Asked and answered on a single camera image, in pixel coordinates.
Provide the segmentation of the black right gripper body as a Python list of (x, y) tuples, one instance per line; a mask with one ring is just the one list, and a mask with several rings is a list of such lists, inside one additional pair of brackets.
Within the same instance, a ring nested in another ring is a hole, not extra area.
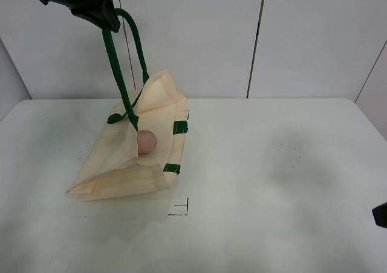
[(377, 226), (387, 228), (387, 203), (372, 209), (372, 215)]

